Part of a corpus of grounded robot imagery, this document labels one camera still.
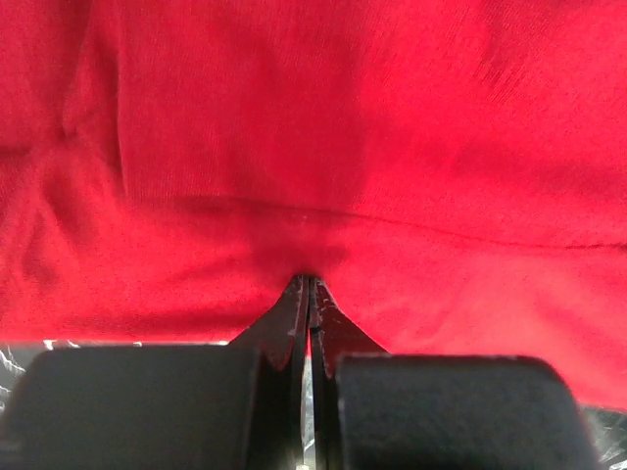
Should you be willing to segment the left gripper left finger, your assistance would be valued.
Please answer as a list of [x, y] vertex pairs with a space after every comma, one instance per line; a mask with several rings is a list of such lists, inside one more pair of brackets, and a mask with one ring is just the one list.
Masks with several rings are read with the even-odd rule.
[[307, 278], [293, 277], [276, 303], [229, 345], [259, 354], [249, 465], [300, 465], [307, 344]]

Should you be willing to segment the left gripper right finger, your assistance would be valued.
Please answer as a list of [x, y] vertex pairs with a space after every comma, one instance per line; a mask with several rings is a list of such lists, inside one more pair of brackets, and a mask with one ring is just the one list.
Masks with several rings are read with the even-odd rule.
[[342, 445], [335, 380], [338, 360], [344, 355], [384, 354], [386, 350], [342, 312], [322, 280], [311, 280], [309, 294], [315, 462], [318, 468], [341, 468]]

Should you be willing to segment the red t-shirt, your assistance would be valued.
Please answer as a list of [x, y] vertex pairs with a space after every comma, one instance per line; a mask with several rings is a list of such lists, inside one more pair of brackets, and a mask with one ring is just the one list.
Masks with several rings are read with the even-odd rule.
[[625, 3], [2, 3], [3, 340], [226, 340], [301, 273], [624, 409]]

